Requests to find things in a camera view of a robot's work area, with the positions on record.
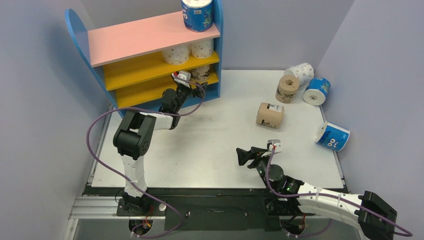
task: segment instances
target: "white label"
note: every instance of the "white label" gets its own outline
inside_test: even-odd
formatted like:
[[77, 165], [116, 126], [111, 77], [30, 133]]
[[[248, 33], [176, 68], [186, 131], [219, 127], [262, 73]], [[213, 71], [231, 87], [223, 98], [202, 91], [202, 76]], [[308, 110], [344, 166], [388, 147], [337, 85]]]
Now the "white label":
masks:
[[274, 104], [268, 104], [268, 109], [274, 110], [274, 111], [279, 112], [279, 113], [281, 113], [283, 111], [282, 106], [274, 105]]

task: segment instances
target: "white table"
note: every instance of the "white table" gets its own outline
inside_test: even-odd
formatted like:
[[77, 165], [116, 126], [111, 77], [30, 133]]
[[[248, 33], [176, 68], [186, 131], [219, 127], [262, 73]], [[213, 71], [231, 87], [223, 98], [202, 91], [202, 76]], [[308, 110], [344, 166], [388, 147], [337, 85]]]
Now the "white table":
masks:
[[[223, 70], [221, 98], [205, 102], [195, 113], [182, 117], [174, 130], [153, 133], [144, 157], [145, 180], [154, 188], [265, 188], [254, 169], [239, 166], [236, 148], [266, 148], [280, 139], [282, 152], [274, 164], [284, 174], [323, 188], [343, 188], [333, 152], [314, 140], [324, 122], [321, 110], [302, 99], [301, 88], [290, 104], [275, 99], [283, 71]], [[284, 106], [279, 129], [256, 124], [262, 102]], [[194, 107], [180, 111], [186, 113]], [[100, 159], [124, 171], [112, 139], [121, 122], [114, 113], [104, 138]], [[97, 165], [92, 187], [124, 187], [125, 180]]]

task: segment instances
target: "shelf unit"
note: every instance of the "shelf unit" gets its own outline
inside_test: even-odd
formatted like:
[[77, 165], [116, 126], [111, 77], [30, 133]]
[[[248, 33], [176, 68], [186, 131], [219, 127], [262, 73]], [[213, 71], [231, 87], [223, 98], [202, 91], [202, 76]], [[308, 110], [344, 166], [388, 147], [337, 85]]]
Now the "shelf unit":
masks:
[[[219, 98], [223, 10], [221, 0], [212, 4], [214, 24], [204, 32], [188, 30], [181, 11], [94, 30], [87, 30], [72, 9], [65, 11], [65, 20], [76, 49], [115, 108], [158, 110], [162, 92], [176, 88], [171, 73], [205, 65], [211, 65], [205, 100]], [[214, 39], [214, 53], [208, 58], [190, 55], [186, 63], [171, 65], [162, 57], [161, 50], [207, 39]], [[184, 107], [199, 101], [189, 98]]]

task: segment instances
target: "pink shelf top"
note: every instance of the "pink shelf top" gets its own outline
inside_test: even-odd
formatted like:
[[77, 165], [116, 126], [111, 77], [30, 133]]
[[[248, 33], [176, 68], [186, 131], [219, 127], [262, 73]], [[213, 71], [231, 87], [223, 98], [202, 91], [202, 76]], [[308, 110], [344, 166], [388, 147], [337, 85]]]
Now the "pink shelf top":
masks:
[[91, 66], [110, 64], [219, 36], [215, 25], [204, 32], [188, 30], [181, 11], [107, 26], [88, 31]]

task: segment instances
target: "gray wall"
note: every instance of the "gray wall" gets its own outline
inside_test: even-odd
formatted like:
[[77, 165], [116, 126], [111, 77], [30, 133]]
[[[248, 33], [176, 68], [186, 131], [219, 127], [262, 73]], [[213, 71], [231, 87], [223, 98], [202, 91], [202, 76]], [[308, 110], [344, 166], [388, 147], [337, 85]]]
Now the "gray wall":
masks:
[[108, 100], [71, 42], [66, 8], [93, 26], [79, 0], [0, 3], [0, 239], [61, 239], [90, 171], [85, 132]]
[[423, 13], [422, 0], [356, 0], [317, 68], [332, 83], [327, 119], [352, 132], [338, 154], [349, 189], [383, 197], [414, 239], [424, 239]]
[[[181, 10], [180, 0], [81, 0], [96, 28]], [[354, 0], [222, 0], [225, 69], [316, 68]]]

